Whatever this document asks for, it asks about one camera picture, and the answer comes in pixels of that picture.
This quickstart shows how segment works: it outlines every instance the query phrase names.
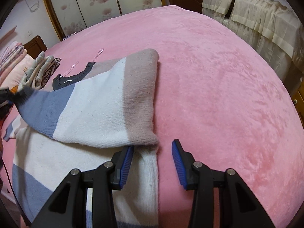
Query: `bed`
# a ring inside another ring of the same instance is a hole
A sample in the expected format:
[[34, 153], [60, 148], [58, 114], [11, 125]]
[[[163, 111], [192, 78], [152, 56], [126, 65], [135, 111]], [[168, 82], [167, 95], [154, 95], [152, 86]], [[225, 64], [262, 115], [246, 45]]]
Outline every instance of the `bed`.
[[[180, 186], [171, 156], [179, 139], [195, 159], [237, 170], [277, 228], [304, 200], [304, 131], [276, 73], [242, 39], [217, 21], [177, 6], [104, 21], [46, 51], [62, 59], [57, 74], [96, 61], [154, 48], [159, 53], [154, 129], [159, 138], [159, 226], [186, 227], [192, 192]], [[18, 115], [14, 107], [2, 128]], [[16, 140], [3, 142], [9, 174]]]

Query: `wooden headboard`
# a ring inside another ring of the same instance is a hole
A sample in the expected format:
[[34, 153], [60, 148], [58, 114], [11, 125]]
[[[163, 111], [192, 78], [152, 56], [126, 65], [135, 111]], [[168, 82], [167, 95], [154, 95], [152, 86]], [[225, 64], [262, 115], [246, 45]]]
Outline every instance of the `wooden headboard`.
[[34, 37], [31, 41], [27, 42], [23, 46], [26, 49], [27, 54], [29, 54], [33, 59], [36, 59], [41, 51], [46, 51], [48, 49], [40, 36]]

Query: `pink bedspread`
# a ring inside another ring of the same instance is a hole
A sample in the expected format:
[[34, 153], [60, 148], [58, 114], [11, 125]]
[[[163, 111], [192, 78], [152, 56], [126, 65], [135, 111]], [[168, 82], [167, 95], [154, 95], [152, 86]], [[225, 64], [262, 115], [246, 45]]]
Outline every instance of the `pink bedspread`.
[[[77, 61], [69, 75], [82, 71], [102, 47], [96, 61], [145, 48], [160, 56], [154, 118], [160, 227], [187, 227], [192, 203], [192, 193], [178, 182], [173, 139], [213, 169], [236, 169], [276, 227], [286, 227], [304, 200], [304, 131], [283, 84], [249, 45], [198, 13], [176, 6], [143, 10], [48, 49], [46, 55], [62, 58], [53, 78]], [[16, 114], [5, 121], [2, 136]], [[10, 173], [14, 147], [15, 140], [4, 142]]]

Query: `black cable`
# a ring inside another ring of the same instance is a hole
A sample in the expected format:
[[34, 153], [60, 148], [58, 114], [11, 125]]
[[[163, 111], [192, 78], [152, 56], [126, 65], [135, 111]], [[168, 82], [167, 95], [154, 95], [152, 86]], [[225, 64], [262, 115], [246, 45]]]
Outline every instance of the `black cable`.
[[25, 223], [25, 225], [27, 225], [27, 226], [31, 226], [32, 223], [29, 221], [29, 219], [28, 219], [27, 216], [25, 215], [24, 211], [22, 210], [22, 208], [21, 208], [21, 206], [20, 206], [20, 204], [19, 204], [19, 202], [18, 202], [18, 200], [17, 200], [17, 197], [16, 197], [15, 192], [14, 192], [14, 190], [13, 190], [13, 186], [12, 186], [12, 183], [11, 183], [11, 179], [10, 179], [9, 173], [7, 172], [7, 168], [6, 168], [6, 166], [5, 166], [4, 161], [3, 161], [2, 158], [1, 158], [1, 161], [2, 161], [2, 164], [3, 164], [3, 166], [4, 166], [4, 169], [5, 169], [5, 172], [6, 172], [6, 175], [7, 175], [7, 179], [8, 179], [8, 181], [9, 181], [9, 185], [10, 185], [11, 190], [12, 190], [12, 192], [13, 192], [13, 195], [14, 195], [14, 197], [15, 197], [16, 204], [17, 204], [17, 206], [18, 206], [18, 208], [19, 208], [19, 211], [20, 211], [21, 216], [22, 216], [22, 218], [23, 218], [23, 220], [24, 220], [24, 223]]

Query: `white cord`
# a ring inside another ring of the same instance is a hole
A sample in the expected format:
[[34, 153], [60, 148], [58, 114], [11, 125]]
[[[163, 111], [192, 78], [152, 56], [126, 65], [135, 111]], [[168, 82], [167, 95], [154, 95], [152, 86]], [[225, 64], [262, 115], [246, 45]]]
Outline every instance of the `white cord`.
[[33, 13], [36, 12], [37, 9], [39, 8], [39, 0], [37, 0], [37, 3], [35, 3], [33, 6], [29, 7], [29, 5], [27, 4], [29, 10]]

